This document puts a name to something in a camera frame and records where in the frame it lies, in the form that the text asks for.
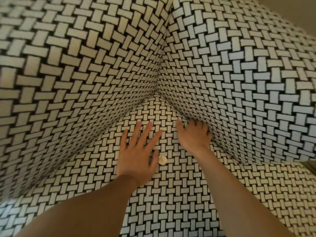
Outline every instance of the woven pattern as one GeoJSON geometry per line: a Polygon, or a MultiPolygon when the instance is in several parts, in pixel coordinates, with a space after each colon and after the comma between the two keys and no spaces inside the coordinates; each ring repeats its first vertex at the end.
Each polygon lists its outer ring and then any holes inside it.
{"type": "Polygon", "coordinates": [[[254,0],[173,0],[157,88],[243,163],[315,159],[315,43],[254,0]]]}
{"type": "MultiPolygon", "coordinates": [[[[155,148],[168,158],[152,180],[129,200],[122,236],[224,236],[205,178],[195,159],[179,145],[175,120],[181,118],[159,96],[121,117],[26,195],[0,205],[0,236],[16,234],[59,201],[96,190],[116,176],[122,131],[152,121],[149,138],[164,134],[155,148]]],[[[316,235],[316,177],[299,163],[239,165],[210,146],[221,162],[296,236],[316,235]]]]}
{"type": "Polygon", "coordinates": [[[12,0],[0,19],[0,196],[154,91],[171,0],[12,0]]]}

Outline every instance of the forearm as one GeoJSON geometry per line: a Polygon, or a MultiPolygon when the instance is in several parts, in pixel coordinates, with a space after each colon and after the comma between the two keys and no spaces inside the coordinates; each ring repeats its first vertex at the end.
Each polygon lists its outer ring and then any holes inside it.
{"type": "Polygon", "coordinates": [[[19,232],[24,236],[118,236],[137,182],[122,175],[97,191],[63,201],[19,232]]]}
{"type": "Polygon", "coordinates": [[[209,149],[195,155],[228,237],[294,236],[209,149]]]}

